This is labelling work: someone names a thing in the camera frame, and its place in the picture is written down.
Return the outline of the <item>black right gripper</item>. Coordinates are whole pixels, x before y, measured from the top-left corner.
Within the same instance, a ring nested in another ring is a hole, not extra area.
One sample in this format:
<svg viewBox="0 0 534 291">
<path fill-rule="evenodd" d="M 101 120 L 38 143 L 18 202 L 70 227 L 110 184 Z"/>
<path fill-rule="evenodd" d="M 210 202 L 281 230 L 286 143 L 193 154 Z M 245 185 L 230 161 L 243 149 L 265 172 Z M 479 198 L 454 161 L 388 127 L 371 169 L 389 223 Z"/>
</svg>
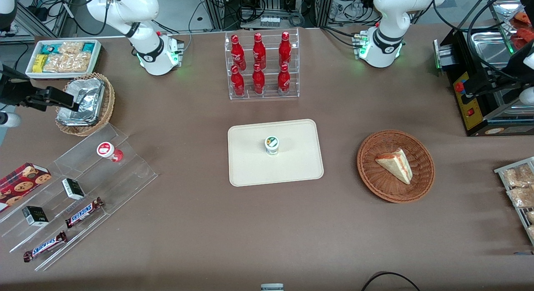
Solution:
<svg viewBox="0 0 534 291">
<path fill-rule="evenodd" d="M 7 65 L 1 65 L 0 72 L 0 103 L 3 105 L 21 105 L 42 112 L 45 112 L 48 106 L 55 105 L 73 112 L 79 111 L 80 105 L 67 92 L 48 86 L 44 99 L 40 94 L 42 89 L 34 87 L 25 74 Z"/>
</svg>

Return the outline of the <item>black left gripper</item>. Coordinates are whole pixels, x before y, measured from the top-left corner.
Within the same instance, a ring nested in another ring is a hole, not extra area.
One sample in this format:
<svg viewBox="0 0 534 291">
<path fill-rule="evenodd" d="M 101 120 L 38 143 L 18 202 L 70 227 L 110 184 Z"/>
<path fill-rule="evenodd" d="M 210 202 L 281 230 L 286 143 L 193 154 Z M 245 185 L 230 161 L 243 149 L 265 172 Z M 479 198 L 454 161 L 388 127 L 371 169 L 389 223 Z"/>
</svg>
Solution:
<svg viewBox="0 0 534 291">
<path fill-rule="evenodd" d="M 510 57 L 509 63 L 502 71 L 521 81 L 533 81 L 533 69 L 523 62 L 532 53 L 533 46 L 523 46 Z M 503 75 L 474 75 L 464 82 L 464 88 L 467 91 L 467 97 L 479 97 L 503 90 L 523 90 L 522 86 L 518 86 L 516 81 Z"/>
</svg>

